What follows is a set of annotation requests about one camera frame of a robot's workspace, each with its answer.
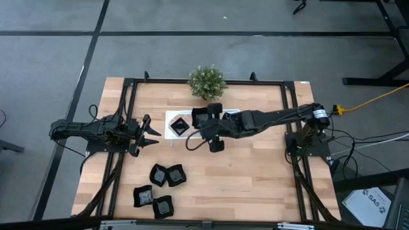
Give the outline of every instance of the concrete floor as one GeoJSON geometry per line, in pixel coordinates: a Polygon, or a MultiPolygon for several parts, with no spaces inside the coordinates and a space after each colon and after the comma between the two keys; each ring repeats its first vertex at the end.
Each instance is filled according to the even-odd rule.
{"type": "MultiPolygon", "coordinates": [[[[386,31],[374,3],[308,1],[298,15],[294,1],[111,1],[102,31],[386,31]]],[[[93,31],[102,1],[4,0],[0,30],[93,31]]],[[[404,22],[394,3],[386,4],[395,26],[404,22]]],[[[8,115],[0,139],[26,147],[23,154],[0,156],[0,222],[30,218],[50,160],[51,122],[64,118],[91,37],[0,36],[0,109],[8,115]]],[[[343,86],[342,77],[378,77],[403,60],[386,38],[286,38],[240,36],[100,37],[75,114],[89,121],[106,77],[186,78],[197,65],[215,64],[227,79],[310,81],[314,99],[330,109],[353,107],[392,88],[343,86]]],[[[399,78],[409,79],[409,72],[399,78]]],[[[334,118],[336,128],[356,137],[407,130],[407,89],[334,118]]],[[[86,143],[67,146],[84,151],[86,143]]],[[[345,149],[330,145],[333,153],[345,149]]],[[[409,143],[393,142],[362,153],[389,169],[408,167],[409,143]]],[[[359,173],[384,172],[356,156],[359,173]]],[[[82,158],[65,151],[44,218],[69,217],[82,158]]]]}

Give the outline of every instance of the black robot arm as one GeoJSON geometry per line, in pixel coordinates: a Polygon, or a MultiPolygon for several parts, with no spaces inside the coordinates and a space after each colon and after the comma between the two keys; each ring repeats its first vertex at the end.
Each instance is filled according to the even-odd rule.
{"type": "Polygon", "coordinates": [[[221,103],[192,110],[193,126],[199,129],[202,138],[209,142],[211,152],[224,149],[224,143],[219,140],[219,137],[235,139],[250,137],[263,132],[268,127],[296,121],[305,121],[306,125],[299,131],[295,141],[298,146],[308,146],[311,144],[311,137],[319,134],[330,124],[324,107],[318,103],[272,112],[225,113],[222,119],[219,119],[220,113],[222,113],[221,103]]]}
{"type": "Polygon", "coordinates": [[[146,139],[144,133],[160,136],[160,133],[150,127],[151,118],[145,114],[142,125],[132,118],[128,123],[117,115],[109,115],[90,123],[69,122],[58,120],[51,124],[52,140],[82,137],[88,141],[87,151],[129,152],[133,157],[139,154],[139,147],[156,144],[158,141],[146,139]]]}

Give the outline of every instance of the wooden tabletop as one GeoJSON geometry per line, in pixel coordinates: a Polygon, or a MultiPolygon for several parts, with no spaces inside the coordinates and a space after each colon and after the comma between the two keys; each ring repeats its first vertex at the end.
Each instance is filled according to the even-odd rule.
{"type": "MultiPolygon", "coordinates": [[[[99,117],[113,114],[118,107],[123,78],[107,78],[99,105],[99,117]]],[[[298,104],[313,102],[308,82],[295,82],[298,104]]],[[[287,92],[289,105],[291,96],[287,92]]],[[[284,159],[285,125],[273,126],[263,133],[244,139],[224,139],[226,149],[210,153],[205,144],[196,151],[185,149],[184,139],[164,139],[166,111],[191,110],[208,103],[191,95],[186,84],[139,83],[133,117],[152,118],[151,127],[162,137],[145,147],[138,157],[125,155],[114,217],[153,219],[152,206],[134,208],[135,187],[151,185],[149,173],[155,164],[171,167],[182,164],[187,182],[170,188],[153,185],[153,196],[172,196],[178,220],[299,221],[297,193],[292,167],[284,159]]],[[[232,85],[218,100],[224,109],[275,111],[283,109],[279,86],[232,85]]],[[[192,139],[189,146],[201,139],[192,139]]],[[[82,211],[101,186],[107,153],[97,153],[84,165],[72,214],[82,211]]],[[[318,157],[309,157],[314,190],[331,213],[340,219],[328,165],[318,157]]],[[[107,213],[111,190],[107,192],[103,214],[107,213]]],[[[304,192],[307,216],[311,219],[308,195],[304,192]]]]}

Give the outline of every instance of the desk leg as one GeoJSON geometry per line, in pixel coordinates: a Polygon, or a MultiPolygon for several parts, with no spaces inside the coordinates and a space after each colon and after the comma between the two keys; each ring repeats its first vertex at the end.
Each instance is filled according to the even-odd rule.
{"type": "Polygon", "coordinates": [[[6,141],[0,141],[0,152],[1,150],[12,150],[14,152],[21,153],[24,151],[24,148],[6,141]]]}
{"type": "Polygon", "coordinates": [[[395,185],[400,177],[409,179],[409,168],[369,176],[361,176],[350,180],[337,181],[334,183],[334,189],[336,192],[340,192],[345,190],[359,190],[395,185]]]}
{"type": "Polygon", "coordinates": [[[343,84],[349,86],[390,86],[390,87],[400,87],[409,83],[409,80],[393,80],[399,74],[405,72],[409,69],[409,59],[405,59],[401,63],[397,64],[394,68],[389,70],[387,73],[383,74],[377,79],[367,79],[367,78],[354,78],[345,77],[343,78],[343,84]]]}

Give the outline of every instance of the green plant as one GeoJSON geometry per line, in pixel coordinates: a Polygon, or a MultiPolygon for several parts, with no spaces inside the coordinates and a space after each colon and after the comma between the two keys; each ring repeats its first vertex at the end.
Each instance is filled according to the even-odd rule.
{"type": "Polygon", "coordinates": [[[192,95],[199,96],[205,100],[213,100],[223,95],[228,86],[224,82],[223,73],[212,66],[199,66],[189,74],[192,95]]]}

